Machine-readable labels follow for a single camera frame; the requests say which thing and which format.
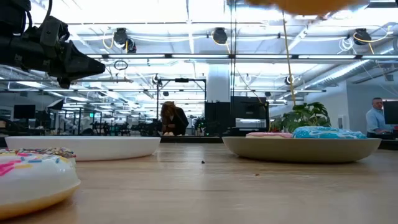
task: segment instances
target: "pink frosted donut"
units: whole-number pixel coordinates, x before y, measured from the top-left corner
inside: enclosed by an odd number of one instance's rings
[[[290,133],[249,133],[247,138],[292,138]]]

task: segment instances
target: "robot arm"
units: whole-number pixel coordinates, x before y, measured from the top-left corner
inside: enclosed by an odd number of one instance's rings
[[[62,88],[71,81],[103,73],[105,65],[81,53],[69,38],[68,25],[52,16],[23,32],[29,0],[0,2],[0,64],[40,70],[57,77]]]

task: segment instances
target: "wall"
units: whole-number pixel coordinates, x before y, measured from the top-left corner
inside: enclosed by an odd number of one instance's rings
[[[331,126],[339,128],[338,119],[343,119],[343,128],[350,129],[350,116],[347,98],[346,82],[341,82],[336,87],[325,88],[326,93],[310,93],[305,97],[305,102],[320,102],[325,105],[330,117]]]
[[[383,85],[383,87],[380,85],[347,85],[349,126],[353,131],[366,133],[366,113],[371,109],[374,97],[398,99],[398,91],[394,93],[390,86]]]

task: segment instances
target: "green leaves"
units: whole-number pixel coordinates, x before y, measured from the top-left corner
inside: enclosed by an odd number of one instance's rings
[[[325,106],[319,102],[295,105],[293,111],[271,123],[272,129],[279,131],[286,129],[290,133],[303,126],[330,127],[330,118]]]

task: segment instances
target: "beige bowl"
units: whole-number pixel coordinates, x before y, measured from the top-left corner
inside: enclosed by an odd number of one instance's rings
[[[381,139],[263,139],[223,137],[233,153],[250,159],[281,162],[354,162],[370,156]]]

